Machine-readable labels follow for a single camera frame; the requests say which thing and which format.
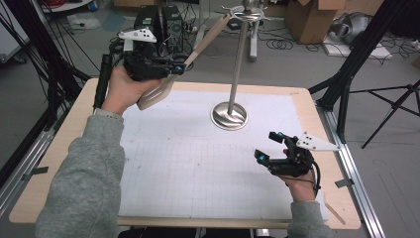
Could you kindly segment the aluminium rail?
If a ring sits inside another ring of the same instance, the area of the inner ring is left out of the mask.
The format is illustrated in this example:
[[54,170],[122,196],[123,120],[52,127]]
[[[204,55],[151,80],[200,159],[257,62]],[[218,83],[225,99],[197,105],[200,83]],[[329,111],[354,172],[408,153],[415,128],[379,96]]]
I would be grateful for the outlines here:
[[329,140],[340,147],[336,152],[339,168],[344,175],[344,186],[349,190],[359,216],[359,222],[369,238],[386,238],[367,190],[347,143],[336,132],[337,119],[333,112],[316,108]]
[[26,183],[36,173],[37,165],[44,156],[54,138],[54,132],[42,131],[28,144],[23,156],[0,187],[0,217],[11,207],[13,201],[19,197]]

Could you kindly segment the large cardboard box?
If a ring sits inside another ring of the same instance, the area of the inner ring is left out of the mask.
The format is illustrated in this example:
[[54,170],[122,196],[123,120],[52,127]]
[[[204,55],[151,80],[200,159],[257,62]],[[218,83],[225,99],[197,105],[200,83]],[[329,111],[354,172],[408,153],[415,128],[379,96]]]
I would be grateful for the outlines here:
[[345,5],[346,0],[289,0],[284,23],[296,42],[320,44]]

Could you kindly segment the metal hook stand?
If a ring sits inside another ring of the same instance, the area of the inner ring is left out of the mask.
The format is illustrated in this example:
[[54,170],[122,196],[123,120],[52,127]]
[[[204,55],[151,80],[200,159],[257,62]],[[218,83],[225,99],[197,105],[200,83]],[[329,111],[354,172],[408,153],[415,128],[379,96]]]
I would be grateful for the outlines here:
[[264,0],[242,0],[241,5],[228,8],[230,18],[241,21],[242,25],[237,46],[229,100],[215,105],[210,114],[212,122],[223,130],[239,130],[244,128],[248,122],[248,113],[242,105],[236,102],[236,95],[249,24],[257,23],[259,20],[265,18],[263,1]]

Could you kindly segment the black computer tower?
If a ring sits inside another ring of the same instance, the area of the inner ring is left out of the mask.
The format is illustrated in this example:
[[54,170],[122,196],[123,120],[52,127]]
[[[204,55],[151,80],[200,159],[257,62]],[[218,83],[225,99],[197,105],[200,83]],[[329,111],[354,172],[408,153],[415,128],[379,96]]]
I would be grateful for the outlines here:
[[139,9],[134,29],[140,30],[148,28],[156,37],[155,43],[134,42],[135,50],[146,59],[154,58],[158,55],[158,46],[162,43],[162,29],[157,5],[142,5]]
[[162,26],[167,50],[170,53],[183,51],[183,20],[178,8],[167,5],[161,8]]

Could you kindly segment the black truss frame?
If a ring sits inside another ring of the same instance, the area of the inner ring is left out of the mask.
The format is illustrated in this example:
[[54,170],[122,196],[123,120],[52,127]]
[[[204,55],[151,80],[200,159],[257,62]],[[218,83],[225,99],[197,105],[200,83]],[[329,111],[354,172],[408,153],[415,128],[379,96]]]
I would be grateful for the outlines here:
[[21,46],[37,76],[47,84],[48,107],[43,114],[50,128],[58,120],[58,110],[68,111],[89,75],[76,68],[58,49],[32,0],[0,0],[0,23]]
[[342,143],[346,142],[345,127],[352,81],[388,28],[404,12],[410,1],[384,0],[340,69],[332,77],[309,88],[311,94],[322,89],[326,90],[316,101],[316,105],[324,111],[332,111],[335,103],[340,101],[336,133]]

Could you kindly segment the white grid mat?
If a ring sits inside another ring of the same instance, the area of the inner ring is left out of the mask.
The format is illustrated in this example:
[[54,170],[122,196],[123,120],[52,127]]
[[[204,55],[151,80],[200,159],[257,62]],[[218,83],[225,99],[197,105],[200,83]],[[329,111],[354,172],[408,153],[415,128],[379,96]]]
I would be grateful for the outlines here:
[[120,213],[126,217],[288,220],[290,192],[257,163],[281,158],[271,132],[302,133],[289,95],[240,93],[248,113],[237,131],[217,127],[211,109],[225,92],[173,91],[160,103],[124,113],[126,163]]

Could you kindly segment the person's right hand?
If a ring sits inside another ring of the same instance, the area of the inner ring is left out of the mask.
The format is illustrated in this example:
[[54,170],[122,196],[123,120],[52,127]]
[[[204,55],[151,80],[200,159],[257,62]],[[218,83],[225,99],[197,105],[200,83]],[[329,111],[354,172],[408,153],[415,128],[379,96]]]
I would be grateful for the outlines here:
[[314,178],[311,172],[300,177],[280,176],[288,186],[295,202],[313,201],[316,197],[314,192]]

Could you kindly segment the white foam board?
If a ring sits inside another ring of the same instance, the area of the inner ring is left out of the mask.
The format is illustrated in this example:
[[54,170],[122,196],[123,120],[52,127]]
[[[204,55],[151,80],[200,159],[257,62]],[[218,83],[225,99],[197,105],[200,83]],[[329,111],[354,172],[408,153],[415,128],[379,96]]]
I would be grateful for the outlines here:
[[[351,53],[351,46],[344,43],[340,38],[334,34],[328,34],[323,42],[323,48],[326,55],[329,57],[346,58]],[[383,44],[377,44],[375,49],[369,55],[370,59],[376,60],[390,60],[392,54],[386,49]]]

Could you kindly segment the person's left hand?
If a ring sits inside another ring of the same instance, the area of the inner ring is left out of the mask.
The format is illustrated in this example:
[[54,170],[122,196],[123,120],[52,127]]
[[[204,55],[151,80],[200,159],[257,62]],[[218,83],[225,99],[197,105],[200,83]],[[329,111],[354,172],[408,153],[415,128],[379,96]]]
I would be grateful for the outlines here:
[[112,70],[108,94],[101,109],[122,116],[125,110],[136,104],[144,93],[157,88],[161,84],[161,79],[134,81],[122,66],[116,66]]

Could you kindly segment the black tripod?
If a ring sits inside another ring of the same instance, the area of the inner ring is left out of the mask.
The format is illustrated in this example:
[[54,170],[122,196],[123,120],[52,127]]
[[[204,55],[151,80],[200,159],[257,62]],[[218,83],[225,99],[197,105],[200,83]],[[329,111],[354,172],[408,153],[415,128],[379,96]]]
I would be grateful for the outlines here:
[[[404,89],[405,92],[398,97],[396,100],[390,100],[385,98],[384,96],[380,95],[382,91],[390,91],[390,90],[398,90]],[[365,149],[368,144],[372,141],[372,139],[377,135],[377,133],[384,127],[384,125],[389,121],[389,119],[398,111],[402,110],[414,116],[420,118],[420,79],[418,79],[414,84],[406,84],[401,86],[391,86],[391,87],[382,87],[382,88],[370,88],[370,89],[362,89],[362,90],[353,90],[351,91],[352,94],[355,93],[368,93],[384,102],[386,102],[390,106],[389,112],[385,115],[384,119],[381,123],[377,126],[377,128],[373,131],[373,133],[367,138],[367,140],[363,143],[362,148]],[[403,105],[403,103],[411,96],[415,96],[415,101],[417,105],[417,110],[414,111],[409,109]]]

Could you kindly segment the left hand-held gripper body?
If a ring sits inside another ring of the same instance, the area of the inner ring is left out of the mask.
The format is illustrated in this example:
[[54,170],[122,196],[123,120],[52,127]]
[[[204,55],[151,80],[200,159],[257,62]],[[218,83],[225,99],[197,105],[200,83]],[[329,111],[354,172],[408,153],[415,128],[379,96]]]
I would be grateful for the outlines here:
[[156,37],[148,28],[133,30],[129,32],[120,32],[118,38],[124,42],[126,40],[133,41],[133,50],[131,52],[122,52],[116,60],[116,64],[120,61],[123,63],[127,74],[135,81],[144,81],[148,79],[159,79],[168,77],[166,66],[168,64],[164,63],[159,57],[154,57],[151,59],[146,59],[141,56],[138,51],[135,50],[134,42],[144,42],[144,43],[155,43],[157,41]]

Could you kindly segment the grey bag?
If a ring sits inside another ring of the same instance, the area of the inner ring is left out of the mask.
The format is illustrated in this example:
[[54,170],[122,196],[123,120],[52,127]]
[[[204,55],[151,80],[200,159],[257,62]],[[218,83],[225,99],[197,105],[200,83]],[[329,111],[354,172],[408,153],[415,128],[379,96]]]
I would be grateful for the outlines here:
[[361,12],[344,13],[332,22],[329,32],[347,45],[352,45],[366,30],[370,21],[371,16]]

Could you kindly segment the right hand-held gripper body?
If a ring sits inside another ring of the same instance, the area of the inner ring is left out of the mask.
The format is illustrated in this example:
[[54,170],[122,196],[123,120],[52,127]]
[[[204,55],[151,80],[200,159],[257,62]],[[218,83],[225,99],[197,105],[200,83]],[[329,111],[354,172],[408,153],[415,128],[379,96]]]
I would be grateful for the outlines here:
[[300,177],[306,175],[315,165],[312,151],[339,151],[340,146],[315,137],[304,132],[300,137],[289,137],[285,134],[282,143],[288,153],[285,159],[269,158],[269,165],[266,166],[274,176]]

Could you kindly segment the thin wooden stick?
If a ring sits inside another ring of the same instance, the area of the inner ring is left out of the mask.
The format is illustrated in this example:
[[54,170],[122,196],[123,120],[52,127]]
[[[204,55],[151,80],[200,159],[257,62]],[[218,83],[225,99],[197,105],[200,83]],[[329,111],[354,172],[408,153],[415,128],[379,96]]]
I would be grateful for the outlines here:
[[325,206],[343,225],[346,225],[344,218],[328,202],[325,202]]

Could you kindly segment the beige slotted spatula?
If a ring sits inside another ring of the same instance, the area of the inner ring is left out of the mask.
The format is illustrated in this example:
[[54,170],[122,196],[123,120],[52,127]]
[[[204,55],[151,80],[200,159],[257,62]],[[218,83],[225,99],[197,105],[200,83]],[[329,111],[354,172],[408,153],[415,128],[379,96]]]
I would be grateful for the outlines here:
[[[215,40],[215,38],[226,27],[230,18],[230,14],[225,14],[220,18],[218,22],[215,23],[215,25],[208,31],[208,33],[203,37],[203,39],[194,48],[193,52],[184,62],[186,66],[190,66],[198,58],[198,56]],[[150,90],[144,94],[137,102],[139,109],[148,109],[158,102],[164,100],[170,94],[172,86],[178,78],[178,74],[172,74],[162,81],[161,86],[154,88],[153,90]]]

